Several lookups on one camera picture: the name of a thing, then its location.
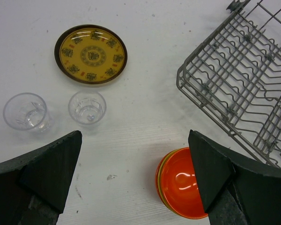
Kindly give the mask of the orange bowl back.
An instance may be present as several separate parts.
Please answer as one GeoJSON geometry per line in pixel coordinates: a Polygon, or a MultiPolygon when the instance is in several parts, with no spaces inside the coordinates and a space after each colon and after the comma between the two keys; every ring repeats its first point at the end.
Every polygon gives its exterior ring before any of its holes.
{"type": "Polygon", "coordinates": [[[208,214],[203,209],[190,148],[178,149],[163,167],[161,181],[163,195],[177,215],[187,219],[202,219],[208,214]]]}

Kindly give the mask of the yellow patterned plate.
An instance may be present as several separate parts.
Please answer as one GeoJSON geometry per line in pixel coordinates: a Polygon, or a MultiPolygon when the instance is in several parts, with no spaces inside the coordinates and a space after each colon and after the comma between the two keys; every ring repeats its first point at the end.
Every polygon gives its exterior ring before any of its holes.
{"type": "Polygon", "coordinates": [[[55,61],[69,78],[97,85],[125,69],[128,53],[122,39],[108,28],[84,24],[66,30],[54,47],[55,61]]]}

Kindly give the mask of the yellow-green bowl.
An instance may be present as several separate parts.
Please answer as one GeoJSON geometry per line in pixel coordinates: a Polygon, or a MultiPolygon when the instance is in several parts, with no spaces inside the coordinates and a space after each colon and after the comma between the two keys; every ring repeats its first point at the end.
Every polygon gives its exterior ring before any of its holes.
{"type": "Polygon", "coordinates": [[[160,200],[162,201],[162,203],[173,213],[177,214],[168,204],[167,200],[165,199],[164,195],[163,195],[163,187],[161,185],[161,181],[163,178],[163,167],[165,165],[165,163],[167,162],[167,160],[169,159],[169,157],[171,155],[173,155],[174,153],[176,153],[178,151],[178,149],[173,150],[171,152],[169,152],[167,155],[165,155],[162,160],[160,161],[156,173],[155,173],[155,187],[156,187],[156,191],[157,194],[160,198],[160,200]]]}

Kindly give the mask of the grey wire dish rack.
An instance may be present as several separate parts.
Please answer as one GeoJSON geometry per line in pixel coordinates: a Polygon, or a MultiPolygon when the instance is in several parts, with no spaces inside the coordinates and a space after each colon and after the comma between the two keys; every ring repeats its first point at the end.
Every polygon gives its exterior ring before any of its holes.
{"type": "Polygon", "coordinates": [[[234,0],[176,86],[252,158],[281,168],[281,0],[234,0]]]}

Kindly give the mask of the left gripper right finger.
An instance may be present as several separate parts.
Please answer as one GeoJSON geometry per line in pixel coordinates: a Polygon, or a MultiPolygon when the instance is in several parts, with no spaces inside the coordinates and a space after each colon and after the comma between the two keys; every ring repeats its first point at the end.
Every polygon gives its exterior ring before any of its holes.
{"type": "Polygon", "coordinates": [[[281,169],[191,130],[188,137],[203,209],[212,225],[281,225],[281,169]]]}

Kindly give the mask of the clear glass cup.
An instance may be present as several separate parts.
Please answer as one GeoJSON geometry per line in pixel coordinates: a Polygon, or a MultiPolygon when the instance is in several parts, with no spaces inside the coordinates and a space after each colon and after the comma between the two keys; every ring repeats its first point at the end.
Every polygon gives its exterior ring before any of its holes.
{"type": "Polygon", "coordinates": [[[73,121],[81,126],[92,126],[105,116],[107,103],[97,91],[81,90],[69,99],[68,113],[73,121]]]}
{"type": "Polygon", "coordinates": [[[53,126],[44,99],[30,92],[11,97],[4,105],[3,119],[12,129],[25,132],[43,133],[53,126]]]}

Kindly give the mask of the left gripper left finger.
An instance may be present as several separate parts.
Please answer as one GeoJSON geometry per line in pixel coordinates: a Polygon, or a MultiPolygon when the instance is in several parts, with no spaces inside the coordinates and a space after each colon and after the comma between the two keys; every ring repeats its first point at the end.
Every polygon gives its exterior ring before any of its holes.
{"type": "Polygon", "coordinates": [[[0,163],[0,225],[55,225],[82,145],[81,131],[0,163]]]}

